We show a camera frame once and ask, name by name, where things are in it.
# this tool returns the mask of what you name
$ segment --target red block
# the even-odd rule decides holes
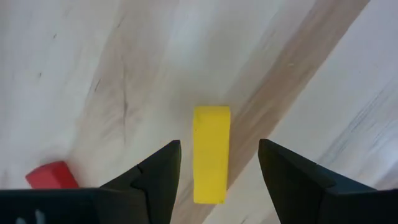
[[[75,178],[63,161],[42,165],[26,175],[33,189],[75,189],[79,188]]]

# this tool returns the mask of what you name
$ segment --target wooden block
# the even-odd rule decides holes
[[[63,161],[42,165],[26,175],[33,189],[75,189],[79,188],[75,178]]]
[[[223,203],[228,177],[229,127],[227,106],[199,106],[193,116],[193,201]]]

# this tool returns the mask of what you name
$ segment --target yellow rectangular block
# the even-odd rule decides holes
[[[229,127],[227,106],[198,106],[193,115],[193,201],[224,203],[227,191]]]

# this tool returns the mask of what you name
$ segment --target light wood surface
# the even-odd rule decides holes
[[[56,159],[80,185],[99,186],[181,139],[172,223],[278,223],[253,156],[266,137],[362,183],[398,187],[397,7],[0,1],[0,187],[28,187],[24,174]],[[224,205],[193,204],[197,105],[231,107]]]

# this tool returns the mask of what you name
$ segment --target yellow block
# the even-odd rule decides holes
[[[229,127],[227,106],[198,106],[193,115],[193,201],[224,203],[227,191]]]

